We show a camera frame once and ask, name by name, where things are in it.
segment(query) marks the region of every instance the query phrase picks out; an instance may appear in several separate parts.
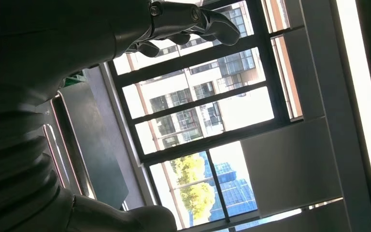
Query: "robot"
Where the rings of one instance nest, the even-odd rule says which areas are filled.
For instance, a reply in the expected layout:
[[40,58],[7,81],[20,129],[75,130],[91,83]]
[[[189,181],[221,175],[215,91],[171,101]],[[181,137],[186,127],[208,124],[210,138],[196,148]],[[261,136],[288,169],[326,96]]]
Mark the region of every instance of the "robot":
[[222,14],[146,0],[0,0],[0,231],[172,232],[162,206],[123,212],[63,189],[36,133],[35,107],[69,74],[123,53],[154,57],[150,40],[185,44],[190,34],[235,44]]

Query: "black window frame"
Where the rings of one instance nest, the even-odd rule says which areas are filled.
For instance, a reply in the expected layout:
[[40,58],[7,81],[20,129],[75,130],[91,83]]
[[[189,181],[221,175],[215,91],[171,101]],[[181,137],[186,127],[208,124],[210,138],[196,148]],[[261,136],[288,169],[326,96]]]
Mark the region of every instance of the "black window frame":
[[[221,0],[204,5],[204,9],[214,10],[222,8],[221,11],[226,11],[227,6],[241,2],[241,0]],[[297,28],[289,28],[280,30],[277,32],[269,33],[266,16],[262,8],[262,3],[260,0],[246,0],[246,10],[250,15],[251,23],[253,25],[254,34],[240,38],[239,41],[233,46],[225,46],[223,44],[215,45],[194,53],[190,53],[184,56],[176,57],[161,63],[150,65],[139,70],[135,70],[129,73],[118,75],[113,61],[108,62],[110,68],[110,73],[114,81],[117,96],[121,102],[122,111],[126,118],[129,132],[132,136],[137,155],[140,162],[145,166],[146,171],[149,175],[152,188],[155,192],[157,202],[161,204],[159,199],[156,185],[153,181],[151,175],[150,166],[162,163],[165,161],[174,160],[185,155],[190,155],[193,153],[208,151],[210,148],[225,145],[231,142],[235,142],[250,136],[254,136],[260,133],[268,132],[278,128],[288,126],[298,121],[291,122],[288,114],[288,108],[285,103],[285,96],[283,92],[283,86],[280,81],[280,76],[278,73],[277,63],[272,49],[271,39],[282,36],[286,32],[294,31],[302,28],[303,26]],[[150,81],[156,76],[164,76],[170,73],[178,72],[179,70],[187,69],[188,67],[196,66],[210,60],[216,60],[236,53],[244,52],[248,49],[257,48],[259,53],[259,58],[262,63],[262,69],[265,74],[266,80],[248,86],[243,86],[236,88],[224,93],[218,93],[207,98],[199,99],[196,101],[188,102],[186,104],[178,105],[169,109],[165,109],[159,112],[155,112],[142,117],[132,118],[128,102],[123,92],[123,88],[130,86],[142,81]],[[198,139],[189,143],[176,145],[170,148],[165,148],[163,150],[156,151],[150,154],[144,154],[142,144],[139,139],[139,135],[136,131],[136,124],[143,123],[152,119],[156,119],[162,116],[168,116],[186,109],[193,107],[199,107],[207,103],[217,102],[218,100],[229,98],[232,96],[238,96],[244,94],[248,91],[255,90],[261,87],[267,87],[272,111],[274,118],[268,121],[260,122],[254,125],[246,126],[244,128],[225,131],[221,134],[210,136],[203,139]],[[220,197],[221,204],[223,206],[224,213],[226,213],[226,207],[224,198]],[[221,221],[216,227],[216,230],[229,228],[235,225],[233,218],[241,218],[238,220],[238,224],[252,221],[253,215],[258,218],[258,214],[253,214],[253,212],[245,213],[242,216],[228,216]],[[196,226],[196,228],[204,228],[204,225]]]

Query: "tree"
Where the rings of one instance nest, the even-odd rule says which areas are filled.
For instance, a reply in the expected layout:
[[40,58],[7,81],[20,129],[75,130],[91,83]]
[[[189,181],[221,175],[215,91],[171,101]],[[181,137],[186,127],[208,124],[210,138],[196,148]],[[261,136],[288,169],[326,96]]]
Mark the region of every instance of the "tree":
[[[198,154],[173,160],[171,162],[177,175],[177,183],[185,185],[204,178],[204,159]],[[215,203],[214,188],[208,183],[198,183],[180,189],[184,206],[194,215],[194,219],[208,218]]]

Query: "robotic finger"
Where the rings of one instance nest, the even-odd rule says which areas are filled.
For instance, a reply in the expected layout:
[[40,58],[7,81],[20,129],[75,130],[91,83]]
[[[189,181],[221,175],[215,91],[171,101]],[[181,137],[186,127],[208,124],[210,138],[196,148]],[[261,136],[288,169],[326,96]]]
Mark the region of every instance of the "robotic finger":
[[240,32],[224,15],[201,9],[194,4],[176,2],[153,2],[150,5],[152,26],[148,37],[133,43],[126,53],[141,52],[155,57],[159,48],[150,40],[169,39],[182,45],[197,34],[207,41],[219,40],[225,45],[234,45]]

